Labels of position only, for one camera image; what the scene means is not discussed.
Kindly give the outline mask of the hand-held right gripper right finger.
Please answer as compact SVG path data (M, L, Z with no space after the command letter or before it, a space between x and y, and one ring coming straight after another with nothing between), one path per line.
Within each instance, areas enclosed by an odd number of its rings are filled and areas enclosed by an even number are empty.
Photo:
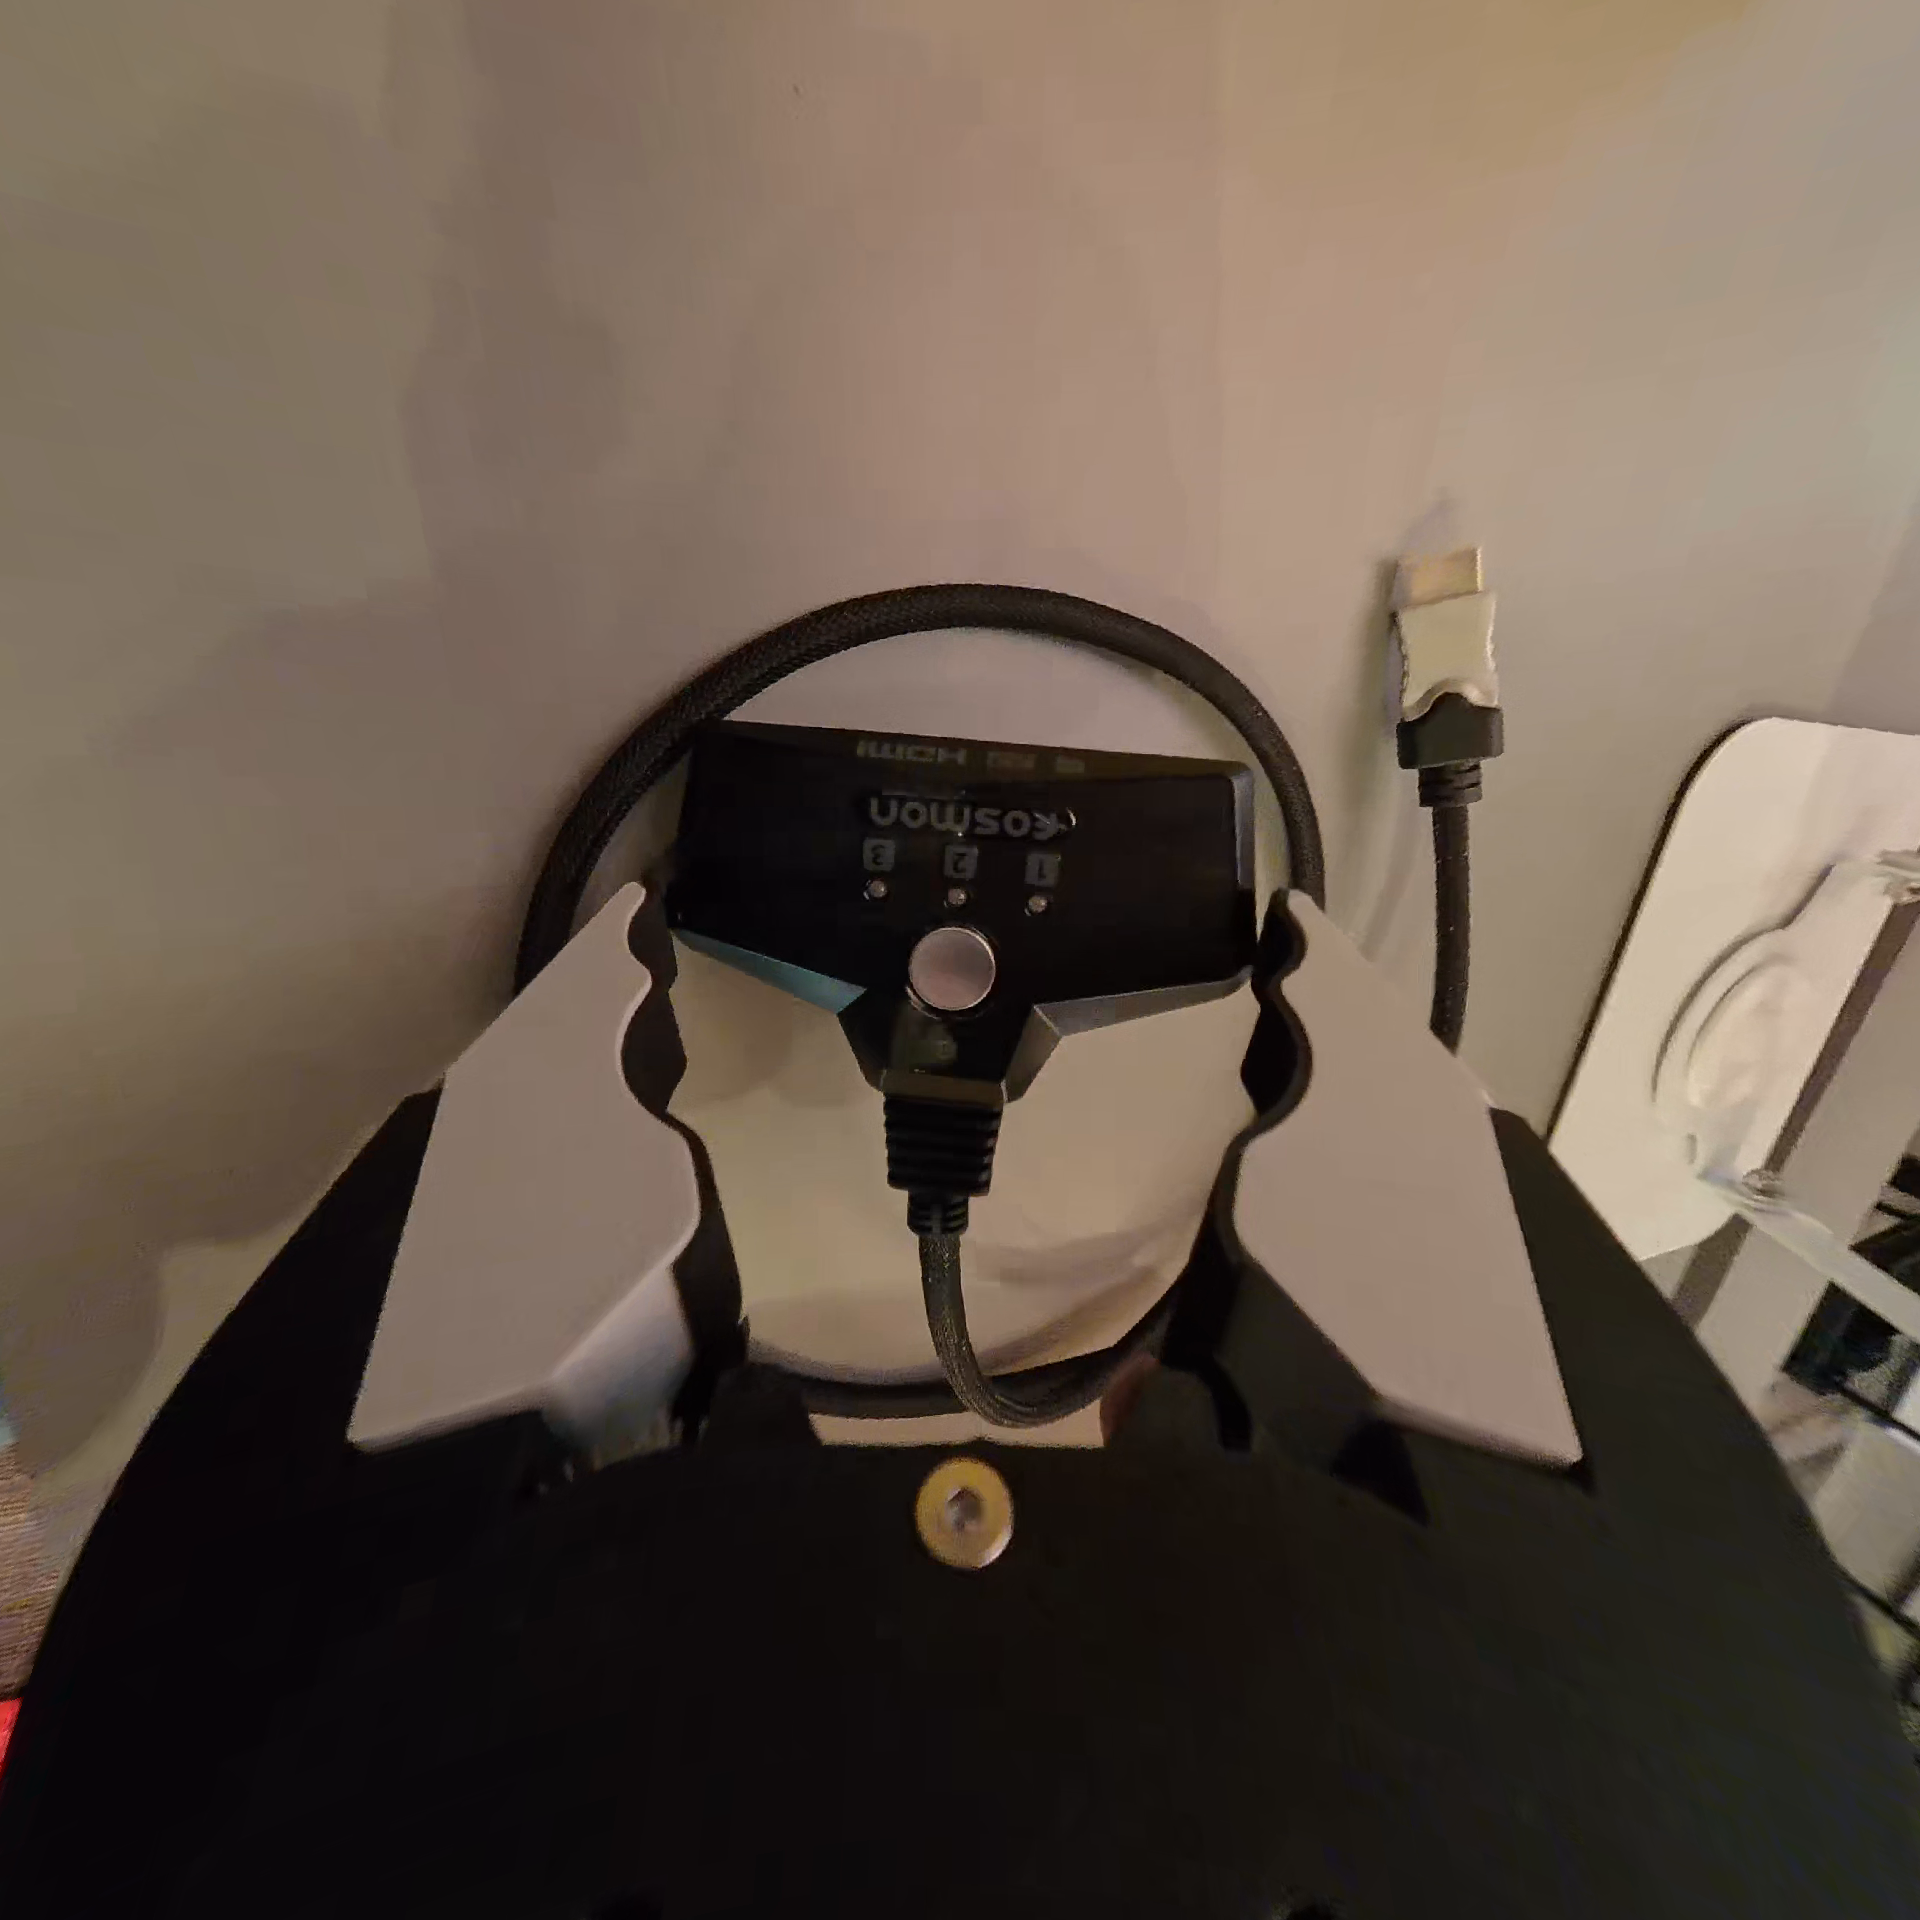
M1397 1427L1576 1467L1484 1091L1298 888L1269 904L1251 988L1252 1118L1176 1284L1176 1364L1232 1444L1305 1465Z

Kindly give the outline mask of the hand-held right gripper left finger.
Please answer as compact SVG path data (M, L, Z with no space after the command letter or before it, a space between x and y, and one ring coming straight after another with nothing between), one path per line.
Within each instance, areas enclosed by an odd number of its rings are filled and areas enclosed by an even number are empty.
M395 1451L536 1416L603 1462L693 1420L738 1351L709 1147L670 1111L686 1053L664 912L628 883L440 1087L349 1420Z

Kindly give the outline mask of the black HDMI switch box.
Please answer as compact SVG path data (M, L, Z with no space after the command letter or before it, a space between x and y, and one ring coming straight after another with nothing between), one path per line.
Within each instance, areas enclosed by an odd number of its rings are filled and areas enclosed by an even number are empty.
M1245 982L1252 772L720 723L688 761L666 910L833 1013L885 1098L997 1109L1062 1036Z

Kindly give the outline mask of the wooden board stand white base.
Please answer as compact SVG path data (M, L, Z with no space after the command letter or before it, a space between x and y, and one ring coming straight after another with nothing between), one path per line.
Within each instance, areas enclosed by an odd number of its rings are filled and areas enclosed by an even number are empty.
M1889 917L1916 901L1915 732L1755 718L1670 805L1549 1129L1640 1263L1741 1221L1916 1335L1906 1286L1770 1159Z

